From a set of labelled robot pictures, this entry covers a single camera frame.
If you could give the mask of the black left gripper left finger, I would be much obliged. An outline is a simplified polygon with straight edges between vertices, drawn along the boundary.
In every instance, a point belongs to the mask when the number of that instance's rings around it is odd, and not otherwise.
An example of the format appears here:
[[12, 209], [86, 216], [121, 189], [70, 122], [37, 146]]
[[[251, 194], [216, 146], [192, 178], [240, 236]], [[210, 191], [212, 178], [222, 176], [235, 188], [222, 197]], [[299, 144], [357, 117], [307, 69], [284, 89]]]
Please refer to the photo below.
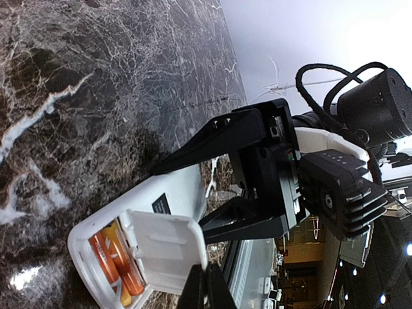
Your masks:
[[183, 309], [204, 308], [206, 277], [201, 265], [193, 265], [182, 290]]

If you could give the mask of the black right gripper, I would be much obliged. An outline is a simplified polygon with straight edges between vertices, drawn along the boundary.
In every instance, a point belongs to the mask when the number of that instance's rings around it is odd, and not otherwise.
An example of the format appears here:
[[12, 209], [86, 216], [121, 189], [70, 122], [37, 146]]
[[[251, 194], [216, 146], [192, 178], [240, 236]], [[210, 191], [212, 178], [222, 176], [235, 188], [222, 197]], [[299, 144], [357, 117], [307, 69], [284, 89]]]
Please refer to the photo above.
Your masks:
[[238, 151], [249, 196], [237, 196], [204, 216], [199, 225], [206, 244], [280, 238], [306, 218], [300, 204], [297, 163], [301, 157], [288, 103], [253, 104], [214, 117], [184, 146], [158, 162], [161, 175]]

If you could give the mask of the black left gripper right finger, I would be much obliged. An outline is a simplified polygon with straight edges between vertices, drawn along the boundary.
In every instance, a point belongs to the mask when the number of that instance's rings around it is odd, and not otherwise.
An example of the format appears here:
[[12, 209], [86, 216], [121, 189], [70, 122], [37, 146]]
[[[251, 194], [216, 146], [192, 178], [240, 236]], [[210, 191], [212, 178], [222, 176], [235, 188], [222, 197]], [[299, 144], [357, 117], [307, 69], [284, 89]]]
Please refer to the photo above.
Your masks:
[[206, 272], [207, 298], [212, 309], [236, 309], [230, 290], [218, 264], [209, 264]]

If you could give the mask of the white battery cover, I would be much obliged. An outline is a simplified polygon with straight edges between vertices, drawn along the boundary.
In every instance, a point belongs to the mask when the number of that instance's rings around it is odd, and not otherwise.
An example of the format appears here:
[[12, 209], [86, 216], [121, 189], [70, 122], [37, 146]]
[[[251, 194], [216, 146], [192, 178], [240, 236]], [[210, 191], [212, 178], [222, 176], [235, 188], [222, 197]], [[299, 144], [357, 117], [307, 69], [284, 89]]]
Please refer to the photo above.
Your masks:
[[133, 257], [149, 287], [180, 295], [193, 265], [208, 265], [203, 232], [188, 216], [132, 211]]

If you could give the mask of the white remote control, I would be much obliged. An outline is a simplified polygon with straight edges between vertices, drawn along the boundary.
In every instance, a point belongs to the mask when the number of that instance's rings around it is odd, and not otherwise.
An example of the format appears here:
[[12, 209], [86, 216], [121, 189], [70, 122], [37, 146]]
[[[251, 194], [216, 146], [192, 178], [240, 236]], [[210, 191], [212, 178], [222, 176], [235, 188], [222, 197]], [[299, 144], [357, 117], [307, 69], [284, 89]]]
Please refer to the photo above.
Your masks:
[[197, 165], [152, 176], [74, 226], [68, 250], [101, 308], [141, 308], [154, 291], [181, 294], [206, 269], [200, 219], [207, 203]]

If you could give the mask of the orange AA battery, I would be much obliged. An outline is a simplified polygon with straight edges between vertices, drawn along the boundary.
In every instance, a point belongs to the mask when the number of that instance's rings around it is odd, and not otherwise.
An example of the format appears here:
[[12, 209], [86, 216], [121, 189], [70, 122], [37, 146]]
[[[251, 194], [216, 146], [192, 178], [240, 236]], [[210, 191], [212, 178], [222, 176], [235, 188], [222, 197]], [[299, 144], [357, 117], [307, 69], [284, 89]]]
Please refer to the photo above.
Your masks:
[[144, 291], [144, 284], [140, 280], [138, 271], [133, 266], [129, 255], [126, 252], [117, 221], [113, 221], [110, 225], [104, 228], [102, 230], [102, 235], [109, 251], [109, 255], [111, 256], [127, 291], [132, 296], [140, 295]]
[[101, 269], [103, 270], [105, 277], [110, 284], [110, 287], [116, 295], [117, 301], [122, 300], [122, 280], [113, 262], [113, 259], [109, 255], [109, 251], [104, 243], [104, 238], [100, 232], [97, 232], [89, 238], [89, 244], [91, 245]]

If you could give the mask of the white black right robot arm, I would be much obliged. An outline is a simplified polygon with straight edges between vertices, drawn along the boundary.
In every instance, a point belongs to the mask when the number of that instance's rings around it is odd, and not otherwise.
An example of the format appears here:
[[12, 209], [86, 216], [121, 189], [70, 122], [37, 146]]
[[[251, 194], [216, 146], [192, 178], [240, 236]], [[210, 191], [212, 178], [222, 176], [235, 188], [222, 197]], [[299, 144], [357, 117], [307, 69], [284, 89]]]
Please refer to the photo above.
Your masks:
[[343, 71], [318, 104], [303, 84], [318, 68], [307, 64], [295, 76], [309, 112], [292, 115], [283, 98], [235, 109], [151, 169], [161, 175], [229, 156], [243, 192], [200, 220], [206, 243], [280, 238], [309, 215], [353, 240], [386, 212], [379, 160], [389, 143], [411, 135], [411, 88], [371, 62]]

